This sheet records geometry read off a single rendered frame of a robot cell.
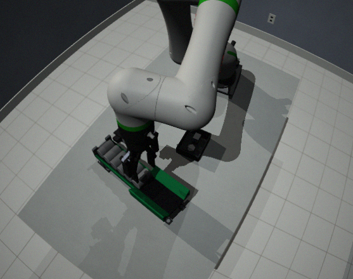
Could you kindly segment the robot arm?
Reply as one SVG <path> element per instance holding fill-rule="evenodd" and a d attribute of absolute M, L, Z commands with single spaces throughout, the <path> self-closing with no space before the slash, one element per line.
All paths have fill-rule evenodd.
<path fill-rule="evenodd" d="M 157 3 L 167 27 L 170 57 L 181 66 L 175 77 L 135 67 L 112 77 L 107 97 L 117 120 L 117 143 L 154 140 L 154 121 L 185 131 L 205 127 L 215 114 L 217 88 L 227 88 L 236 79 L 236 41 L 228 41 L 241 0 Z M 191 5 L 198 6 L 193 27 Z"/>

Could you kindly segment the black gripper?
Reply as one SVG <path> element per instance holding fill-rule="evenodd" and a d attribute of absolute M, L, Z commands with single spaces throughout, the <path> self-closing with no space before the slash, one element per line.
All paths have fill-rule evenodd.
<path fill-rule="evenodd" d="M 134 144 L 125 141 L 127 153 L 126 155 L 121 156 L 119 159 L 122 161 L 124 174 L 127 175 L 129 178 L 133 177 L 132 179 L 136 183 L 139 183 L 138 174 L 136 172 L 138 168 L 138 161 L 144 151 L 147 152 L 148 164 L 152 167 L 155 167 L 155 158 L 157 157 L 156 152 L 159 151 L 158 133 L 154 131 L 153 135 L 155 136 L 155 139 L 150 138 L 143 143 Z"/>

